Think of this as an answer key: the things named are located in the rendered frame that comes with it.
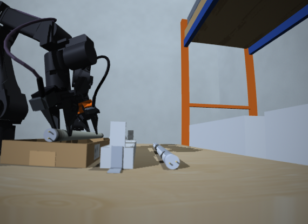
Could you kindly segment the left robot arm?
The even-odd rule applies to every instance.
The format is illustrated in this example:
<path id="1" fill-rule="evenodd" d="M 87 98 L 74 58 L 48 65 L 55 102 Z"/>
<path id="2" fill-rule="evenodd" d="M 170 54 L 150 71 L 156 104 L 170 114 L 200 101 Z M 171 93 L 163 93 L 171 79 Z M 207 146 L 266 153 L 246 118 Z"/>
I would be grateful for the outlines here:
<path id="1" fill-rule="evenodd" d="M 88 66 L 84 70 L 77 69 L 73 71 L 72 87 L 74 87 L 75 85 L 74 90 L 78 90 L 81 94 L 83 94 L 84 99 L 85 98 L 89 99 L 89 96 L 87 93 L 89 89 L 91 89 L 91 86 L 93 84 L 93 76 L 90 76 L 90 70 L 91 70 L 91 66 Z M 82 105 L 82 109 L 85 112 L 85 114 L 93 114 L 97 112 L 96 106 L 84 108 Z M 81 126 L 78 120 L 75 120 L 74 125 L 73 125 L 73 130 L 81 131 L 81 130 L 84 130 L 84 128 Z"/>

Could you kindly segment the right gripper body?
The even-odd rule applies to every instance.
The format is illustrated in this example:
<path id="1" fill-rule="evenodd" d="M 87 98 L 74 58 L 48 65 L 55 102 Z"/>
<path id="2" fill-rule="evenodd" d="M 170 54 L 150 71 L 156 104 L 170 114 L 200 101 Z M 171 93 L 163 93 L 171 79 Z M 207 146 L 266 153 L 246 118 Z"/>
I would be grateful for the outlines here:
<path id="1" fill-rule="evenodd" d="M 81 94 L 78 90 L 71 90 L 69 73 L 58 70 L 57 74 L 52 74 L 51 71 L 48 71 L 45 73 L 45 80 L 46 87 L 44 87 L 44 96 L 55 91 L 58 99 L 58 102 L 53 106 L 54 108 L 62 109 L 62 103 L 65 102 L 72 102 L 78 105 L 79 100 L 84 100 L 83 94 Z"/>

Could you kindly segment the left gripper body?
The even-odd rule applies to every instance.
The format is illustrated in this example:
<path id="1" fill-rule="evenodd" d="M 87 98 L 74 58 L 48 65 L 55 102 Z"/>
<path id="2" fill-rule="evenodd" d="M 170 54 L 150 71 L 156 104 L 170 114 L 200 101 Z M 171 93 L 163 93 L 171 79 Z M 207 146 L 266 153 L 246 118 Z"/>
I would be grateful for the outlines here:
<path id="1" fill-rule="evenodd" d="M 90 99 L 86 98 L 86 99 L 84 99 L 83 102 L 81 102 L 79 100 L 78 101 L 78 105 L 79 105 L 79 112 L 78 112 L 78 114 L 76 116 L 76 120 L 78 120 L 78 121 L 80 121 L 80 120 L 86 120 L 86 121 L 90 120 L 91 116 L 94 116 L 94 115 L 97 116 L 97 114 L 100 113 L 99 109 L 97 109 L 97 112 L 95 112 L 93 114 L 87 114 L 87 115 L 85 114 L 85 112 L 82 109 L 82 105 L 83 105 L 84 108 L 92 107 L 92 100 L 90 100 Z"/>

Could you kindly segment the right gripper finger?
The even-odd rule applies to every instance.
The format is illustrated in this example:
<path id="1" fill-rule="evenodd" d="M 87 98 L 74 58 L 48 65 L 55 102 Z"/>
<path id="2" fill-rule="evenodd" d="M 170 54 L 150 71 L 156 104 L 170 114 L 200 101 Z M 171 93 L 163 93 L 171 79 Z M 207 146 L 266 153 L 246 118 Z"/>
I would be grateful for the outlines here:
<path id="1" fill-rule="evenodd" d="M 68 136 L 72 136 L 73 124 L 79 111 L 79 106 L 72 102 L 65 102 L 62 103 L 62 107 Z"/>
<path id="2" fill-rule="evenodd" d="M 50 107 L 45 110 L 41 110 L 49 124 L 54 129 L 60 129 L 60 111 L 57 108 Z M 52 117 L 53 116 L 53 117 Z"/>

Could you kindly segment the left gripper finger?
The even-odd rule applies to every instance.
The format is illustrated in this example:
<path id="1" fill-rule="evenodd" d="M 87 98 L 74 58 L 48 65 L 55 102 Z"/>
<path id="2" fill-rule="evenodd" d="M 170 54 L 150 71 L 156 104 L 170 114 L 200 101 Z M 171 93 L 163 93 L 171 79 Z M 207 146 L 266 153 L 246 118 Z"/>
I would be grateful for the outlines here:
<path id="1" fill-rule="evenodd" d="M 98 134 L 98 132 L 97 132 L 98 117 L 96 115 L 94 115 L 94 116 L 91 116 L 90 118 L 91 118 L 94 130 L 95 130 L 96 134 Z"/>
<path id="2" fill-rule="evenodd" d="M 88 126 L 88 122 L 86 120 L 80 120 L 78 121 L 82 127 L 87 131 L 87 132 L 90 132 L 90 129 L 89 129 L 89 126 Z M 87 126 L 87 127 L 86 127 Z"/>

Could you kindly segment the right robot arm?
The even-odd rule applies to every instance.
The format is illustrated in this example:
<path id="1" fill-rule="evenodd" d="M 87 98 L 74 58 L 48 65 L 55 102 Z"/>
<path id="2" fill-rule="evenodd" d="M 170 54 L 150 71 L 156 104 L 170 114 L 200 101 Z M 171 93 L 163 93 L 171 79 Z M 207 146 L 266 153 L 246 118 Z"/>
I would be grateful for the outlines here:
<path id="1" fill-rule="evenodd" d="M 0 155 L 2 140 L 14 140 L 15 128 L 28 113 L 25 94 L 17 84 L 12 60 L 4 47 L 6 36 L 18 26 L 37 19 L 10 8 L 0 1 Z M 19 33 L 39 41 L 39 46 L 49 51 L 44 55 L 45 73 L 85 68 L 97 63 L 94 42 L 82 34 L 69 35 L 54 21 L 34 23 L 15 32 L 8 41 L 8 49 L 14 44 Z M 33 111 L 45 110 L 58 102 L 55 91 L 43 97 L 32 98 L 29 103 Z"/>

